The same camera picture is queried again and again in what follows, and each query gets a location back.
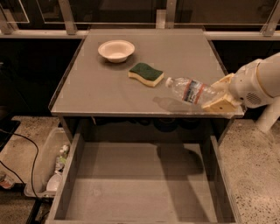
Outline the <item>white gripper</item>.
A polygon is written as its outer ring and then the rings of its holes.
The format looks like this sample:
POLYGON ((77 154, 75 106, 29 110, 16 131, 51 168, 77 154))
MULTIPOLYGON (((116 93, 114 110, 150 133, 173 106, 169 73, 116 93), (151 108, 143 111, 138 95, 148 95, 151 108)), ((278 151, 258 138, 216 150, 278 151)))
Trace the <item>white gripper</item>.
POLYGON ((211 85, 217 91, 227 91, 221 98, 202 106, 206 112, 235 112, 243 104, 258 108, 271 104, 275 98, 275 60, 256 59, 211 85))

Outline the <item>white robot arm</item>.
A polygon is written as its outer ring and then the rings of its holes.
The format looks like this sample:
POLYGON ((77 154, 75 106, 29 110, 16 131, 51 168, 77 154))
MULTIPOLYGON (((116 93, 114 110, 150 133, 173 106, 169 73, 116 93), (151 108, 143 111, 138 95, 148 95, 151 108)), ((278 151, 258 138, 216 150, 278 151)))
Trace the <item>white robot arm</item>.
POLYGON ((207 112, 232 113, 240 105, 254 109, 271 104, 280 95, 280 53, 242 66, 212 88, 219 93, 202 106, 207 112))

